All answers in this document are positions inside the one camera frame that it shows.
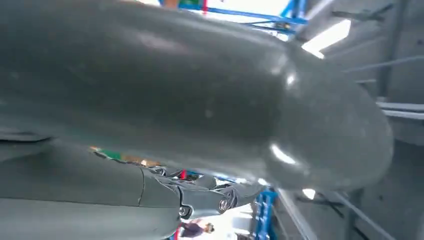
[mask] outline gray metal surface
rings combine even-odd
[[[265,33],[112,0],[4,0],[0,23],[4,126],[285,188],[390,165],[373,100]]]
[[[41,153],[51,147],[50,143],[51,139],[36,142],[0,140],[0,162]]]
[[[220,202],[228,198],[219,192],[209,190],[191,190],[184,187],[181,191],[181,205],[191,208],[190,219],[223,214],[227,209],[220,209]]]
[[[202,177],[199,177],[193,183],[197,186],[202,186],[207,189],[213,189],[217,186],[217,180],[214,176],[211,175],[203,175]]]
[[[2,240],[162,240],[178,209],[0,198]]]
[[[138,206],[139,167],[100,158],[60,141],[47,151],[0,162],[0,198]]]
[[[141,169],[144,174],[144,188],[139,206],[180,209],[180,193],[178,189],[163,185],[153,173],[143,167]]]

